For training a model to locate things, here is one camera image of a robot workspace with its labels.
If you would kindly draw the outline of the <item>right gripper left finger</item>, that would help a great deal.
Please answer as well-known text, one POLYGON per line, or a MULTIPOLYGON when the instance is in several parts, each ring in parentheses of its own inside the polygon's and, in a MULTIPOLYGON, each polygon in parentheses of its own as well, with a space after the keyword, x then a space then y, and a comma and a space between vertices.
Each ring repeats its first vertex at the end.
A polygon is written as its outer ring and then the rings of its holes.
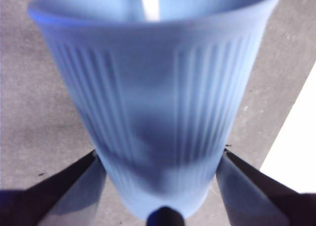
POLYGON ((2 226, 90 226, 106 181, 91 151, 62 171, 26 189, 0 192, 2 226))

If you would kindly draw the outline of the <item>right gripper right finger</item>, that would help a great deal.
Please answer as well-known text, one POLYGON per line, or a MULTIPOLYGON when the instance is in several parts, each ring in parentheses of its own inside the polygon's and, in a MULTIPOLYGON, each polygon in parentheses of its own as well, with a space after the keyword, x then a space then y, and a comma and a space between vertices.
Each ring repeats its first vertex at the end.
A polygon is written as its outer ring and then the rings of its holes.
POLYGON ((298 193, 225 149, 216 172, 232 226, 314 226, 316 195, 298 193))

